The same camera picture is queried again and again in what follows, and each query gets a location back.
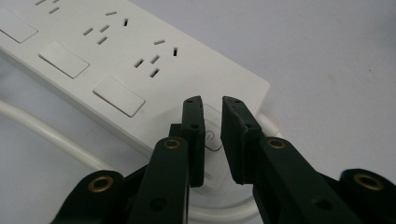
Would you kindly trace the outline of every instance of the wire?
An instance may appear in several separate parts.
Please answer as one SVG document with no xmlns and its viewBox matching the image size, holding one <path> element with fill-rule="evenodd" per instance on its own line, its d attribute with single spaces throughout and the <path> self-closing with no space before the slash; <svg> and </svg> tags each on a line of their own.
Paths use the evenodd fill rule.
<svg viewBox="0 0 396 224">
<path fill-rule="evenodd" d="M 113 170 L 113 166 L 92 154 L 86 148 L 64 136 L 47 123 L 33 115 L 0 100 L 0 114 L 17 121 L 31 131 L 39 134 L 50 143 L 60 148 L 78 161 L 81 161 L 93 170 Z M 259 114 L 258 122 L 265 134 L 269 136 L 283 137 L 276 125 L 263 113 Z M 246 203 L 230 208 L 204 208 L 190 205 L 189 217 L 202 222 L 231 222 L 251 217 L 258 213 L 257 205 L 253 198 Z"/>
<path fill-rule="evenodd" d="M 113 170 L 116 169 L 93 155 L 89 150 L 80 146 L 76 142 L 64 136 L 47 123 L 31 114 L 0 100 L 0 114 L 17 121 L 31 131 L 45 138 L 47 141 L 63 150 L 65 153 L 81 161 L 93 170 Z"/>
</svg>

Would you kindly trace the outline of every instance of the white power strip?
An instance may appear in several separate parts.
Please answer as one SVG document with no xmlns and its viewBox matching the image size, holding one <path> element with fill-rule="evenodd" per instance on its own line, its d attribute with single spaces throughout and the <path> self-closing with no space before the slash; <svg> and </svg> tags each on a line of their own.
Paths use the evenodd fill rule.
<svg viewBox="0 0 396 224">
<path fill-rule="evenodd" d="M 124 0 L 0 0 L 0 50 L 37 81 L 144 155 L 201 95 L 206 148 L 202 192 L 220 187 L 221 97 L 259 116 L 269 84 Z"/>
</svg>

